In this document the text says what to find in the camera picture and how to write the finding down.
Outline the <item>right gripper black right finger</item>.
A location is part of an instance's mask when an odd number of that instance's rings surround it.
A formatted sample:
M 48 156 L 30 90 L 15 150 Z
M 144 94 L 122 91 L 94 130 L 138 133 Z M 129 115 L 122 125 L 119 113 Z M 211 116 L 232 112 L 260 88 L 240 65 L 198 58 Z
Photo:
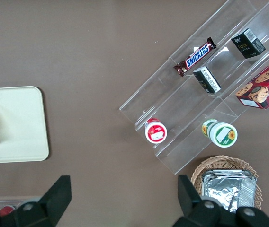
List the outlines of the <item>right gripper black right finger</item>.
M 175 227 L 218 226 L 220 206 L 201 199 L 187 175 L 178 176 L 178 200 L 183 216 L 173 224 Z

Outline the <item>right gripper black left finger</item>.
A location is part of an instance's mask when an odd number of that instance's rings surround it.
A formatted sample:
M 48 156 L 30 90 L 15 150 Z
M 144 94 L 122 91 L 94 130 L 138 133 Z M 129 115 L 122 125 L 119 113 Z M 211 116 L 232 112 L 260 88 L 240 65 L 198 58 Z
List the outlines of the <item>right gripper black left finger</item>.
M 37 201 L 27 201 L 1 218 L 3 227 L 55 227 L 72 199 L 71 178 L 62 175 Z

